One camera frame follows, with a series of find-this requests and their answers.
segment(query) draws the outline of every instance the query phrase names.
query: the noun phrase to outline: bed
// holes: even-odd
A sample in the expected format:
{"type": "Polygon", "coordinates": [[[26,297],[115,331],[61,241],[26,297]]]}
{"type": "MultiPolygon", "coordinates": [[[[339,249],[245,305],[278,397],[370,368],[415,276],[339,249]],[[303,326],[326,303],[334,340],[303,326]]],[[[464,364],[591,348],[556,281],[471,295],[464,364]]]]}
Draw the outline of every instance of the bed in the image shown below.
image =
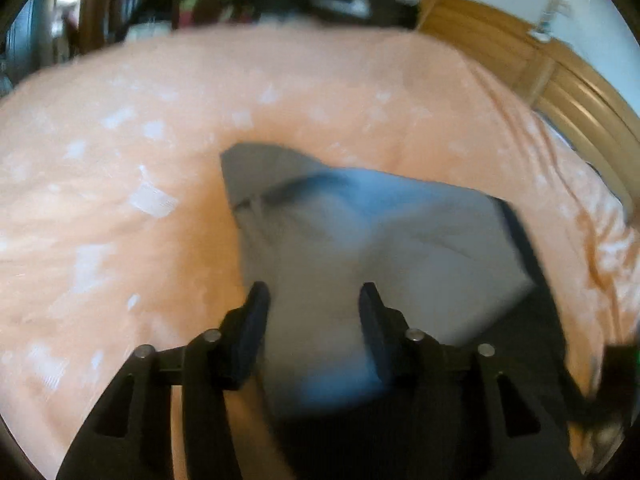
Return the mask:
{"type": "MultiPolygon", "coordinates": [[[[137,345],[185,344],[241,304],[220,170],[239,140],[510,202],[568,368],[592,392],[604,344],[631,340],[640,316],[637,171],[593,141],[617,180],[593,163],[601,178],[499,79],[421,34],[239,27],[111,48],[20,85],[0,106],[0,413],[31,462],[55,477],[137,345]]],[[[227,402],[244,478],[292,478],[255,384],[227,402]]],[[[577,431],[572,452],[587,467],[577,431]]]]}

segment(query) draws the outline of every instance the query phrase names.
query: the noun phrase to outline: silver bolt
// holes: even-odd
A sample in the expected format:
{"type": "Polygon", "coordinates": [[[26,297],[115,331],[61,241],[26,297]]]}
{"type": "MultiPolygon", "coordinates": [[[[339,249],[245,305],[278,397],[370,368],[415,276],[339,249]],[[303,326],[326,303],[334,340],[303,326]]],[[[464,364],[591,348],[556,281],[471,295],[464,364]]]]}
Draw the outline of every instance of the silver bolt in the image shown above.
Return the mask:
{"type": "Polygon", "coordinates": [[[144,359],[145,357],[149,357],[156,351],[151,345],[140,345],[133,351],[133,355],[135,355],[139,359],[144,359]]]}
{"type": "Polygon", "coordinates": [[[413,341],[414,343],[420,342],[424,339],[424,332],[419,328],[409,328],[404,333],[404,337],[409,341],[413,341]]]}
{"type": "Polygon", "coordinates": [[[482,343],[478,345],[478,353],[484,357],[493,357],[495,355],[495,348],[489,343],[482,343]]]}
{"type": "Polygon", "coordinates": [[[209,330],[205,330],[202,333],[202,338],[207,343],[217,343],[218,341],[220,341],[221,337],[222,337],[222,334],[220,333],[220,330],[218,330],[217,328],[210,328],[209,330]]]}

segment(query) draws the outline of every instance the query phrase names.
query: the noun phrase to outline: wrinkled sheet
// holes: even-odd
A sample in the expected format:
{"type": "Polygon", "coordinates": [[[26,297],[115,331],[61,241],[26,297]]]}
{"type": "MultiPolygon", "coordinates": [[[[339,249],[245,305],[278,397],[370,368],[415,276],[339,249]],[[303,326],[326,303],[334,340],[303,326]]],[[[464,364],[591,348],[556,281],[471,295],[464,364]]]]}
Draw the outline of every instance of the wrinkled sheet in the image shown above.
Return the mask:
{"type": "MultiPolygon", "coordinates": [[[[603,344],[635,330],[639,237],[620,203],[453,48],[407,32],[250,27],[110,48],[0,102],[0,412],[48,478],[136,345],[184,344],[241,303],[220,170],[239,140],[513,204],[585,391],[603,344]]],[[[290,478],[255,384],[228,405],[245,478],[290,478]]],[[[574,434],[576,456],[582,444],[574,434]]]]}

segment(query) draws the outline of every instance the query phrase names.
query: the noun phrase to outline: orange bedsheet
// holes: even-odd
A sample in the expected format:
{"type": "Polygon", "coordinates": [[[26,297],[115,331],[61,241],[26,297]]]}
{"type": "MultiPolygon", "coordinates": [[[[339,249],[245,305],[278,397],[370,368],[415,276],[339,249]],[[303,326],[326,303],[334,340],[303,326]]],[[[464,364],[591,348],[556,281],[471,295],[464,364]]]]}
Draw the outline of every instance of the orange bedsheet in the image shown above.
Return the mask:
{"type": "MultiPolygon", "coordinates": [[[[111,48],[0,103],[0,413],[48,478],[136,345],[184,344],[241,303],[219,160],[238,140],[511,202],[585,391],[603,344],[635,330],[640,238],[620,203],[455,49],[251,27],[111,48]]],[[[252,384],[229,397],[245,478],[286,478],[255,397],[252,384]]]]}

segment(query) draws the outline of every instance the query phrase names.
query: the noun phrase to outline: wooden panel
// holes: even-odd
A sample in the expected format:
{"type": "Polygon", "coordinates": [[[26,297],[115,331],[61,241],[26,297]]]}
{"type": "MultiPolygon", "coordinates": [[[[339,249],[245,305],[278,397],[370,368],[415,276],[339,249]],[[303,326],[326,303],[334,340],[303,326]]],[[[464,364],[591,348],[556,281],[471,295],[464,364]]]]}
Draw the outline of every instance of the wooden panel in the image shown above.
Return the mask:
{"type": "Polygon", "coordinates": [[[418,30],[480,62],[540,110],[622,200],[640,205],[640,118],[588,63],[531,23],[471,0],[423,0],[418,30]]]}

